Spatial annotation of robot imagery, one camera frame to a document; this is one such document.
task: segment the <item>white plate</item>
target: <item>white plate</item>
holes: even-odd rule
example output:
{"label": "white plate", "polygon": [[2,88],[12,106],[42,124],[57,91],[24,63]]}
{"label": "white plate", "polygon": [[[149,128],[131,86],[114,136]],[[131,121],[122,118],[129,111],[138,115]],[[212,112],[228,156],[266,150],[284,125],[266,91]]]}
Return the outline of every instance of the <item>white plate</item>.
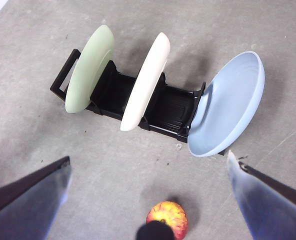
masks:
{"label": "white plate", "polygon": [[67,113],[78,113],[88,107],[90,96],[112,59],[113,49],[113,33],[107,25],[101,25],[84,46],[71,75],[65,99]]}
{"label": "white plate", "polygon": [[170,42],[163,33],[154,40],[131,91],[121,124],[121,131],[133,130],[140,123],[170,52]]}

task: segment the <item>plate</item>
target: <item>plate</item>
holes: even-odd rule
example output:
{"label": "plate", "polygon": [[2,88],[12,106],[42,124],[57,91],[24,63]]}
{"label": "plate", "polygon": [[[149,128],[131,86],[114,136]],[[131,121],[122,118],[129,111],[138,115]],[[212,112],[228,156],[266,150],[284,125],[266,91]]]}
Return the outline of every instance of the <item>plate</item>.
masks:
{"label": "plate", "polygon": [[101,25],[84,46],[72,72],[65,99],[67,113],[78,113],[90,104],[90,96],[107,63],[112,59],[114,36]]}
{"label": "plate", "polygon": [[204,91],[188,135],[190,152],[197,157],[229,147],[253,118],[263,95],[265,72],[253,51],[229,61]]}
{"label": "plate", "polygon": [[163,33],[154,40],[134,83],[120,124],[121,131],[133,130],[140,123],[170,52],[170,42]]}

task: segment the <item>concrete floor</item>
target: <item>concrete floor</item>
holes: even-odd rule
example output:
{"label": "concrete floor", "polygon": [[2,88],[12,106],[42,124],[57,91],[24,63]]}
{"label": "concrete floor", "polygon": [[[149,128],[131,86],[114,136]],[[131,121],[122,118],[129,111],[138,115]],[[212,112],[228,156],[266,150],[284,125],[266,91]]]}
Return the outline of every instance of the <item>concrete floor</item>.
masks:
{"label": "concrete floor", "polygon": [[189,90],[256,51],[265,90],[231,149],[296,188],[296,1],[288,0],[10,0],[0,12],[0,186],[69,155],[72,183],[49,240],[134,239],[150,207],[169,198],[187,211],[187,240],[251,239],[226,157],[197,158],[170,137],[120,132],[119,121],[89,111],[68,114],[50,92],[72,49],[101,24],[114,33],[118,70],[130,76],[166,33],[167,82]]}

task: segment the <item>red apple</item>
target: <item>red apple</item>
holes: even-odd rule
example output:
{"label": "red apple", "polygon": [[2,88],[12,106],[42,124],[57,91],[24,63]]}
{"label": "red apple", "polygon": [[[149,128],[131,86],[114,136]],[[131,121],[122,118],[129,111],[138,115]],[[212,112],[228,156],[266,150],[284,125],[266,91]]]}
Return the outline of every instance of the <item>red apple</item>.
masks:
{"label": "red apple", "polygon": [[185,210],[173,201],[162,201],[155,205],[147,215],[146,223],[160,221],[171,227],[175,240],[183,240],[188,231]]}

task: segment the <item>dish rack handle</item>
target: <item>dish rack handle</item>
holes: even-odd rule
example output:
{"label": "dish rack handle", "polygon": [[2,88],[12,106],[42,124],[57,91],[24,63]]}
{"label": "dish rack handle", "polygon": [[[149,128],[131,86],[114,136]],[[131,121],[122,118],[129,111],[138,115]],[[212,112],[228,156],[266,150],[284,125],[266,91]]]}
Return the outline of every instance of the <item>dish rack handle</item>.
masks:
{"label": "dish rack handle", "polygon": [[75,61],[79,59],[81,55],[81,52],[78,49],[72,50],[70,56],[68,57],[67,61],[64,63],[62,69],[60,70],[58,76],[54,80],[53,84],[50,87],[50,90],[56,94],[59,98],[61,98],[63,101],[66,100],[66,92],[67,88],[66,87],[65,91],[62,91],[60,87],[62,86],[65,78],[67,77],[70,69],[72,69]]}

